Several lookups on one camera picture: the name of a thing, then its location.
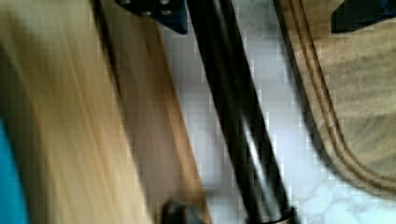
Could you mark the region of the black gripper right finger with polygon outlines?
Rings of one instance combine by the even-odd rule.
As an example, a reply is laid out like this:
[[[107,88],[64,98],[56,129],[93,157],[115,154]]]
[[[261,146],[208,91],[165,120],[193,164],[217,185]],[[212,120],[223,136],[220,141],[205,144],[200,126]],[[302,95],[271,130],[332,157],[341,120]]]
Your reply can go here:
[[[331,31],[343,34],[393,19],[396,0],[345,0],[331,15]]]

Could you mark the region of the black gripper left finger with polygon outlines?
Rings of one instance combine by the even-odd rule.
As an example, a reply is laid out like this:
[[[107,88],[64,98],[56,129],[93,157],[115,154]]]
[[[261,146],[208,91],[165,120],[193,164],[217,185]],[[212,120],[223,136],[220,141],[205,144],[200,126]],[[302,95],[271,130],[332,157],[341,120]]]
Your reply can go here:
[[[188,33],[185,0],[115,0],[115,2],[136,16],[151,17],[178,34]]]

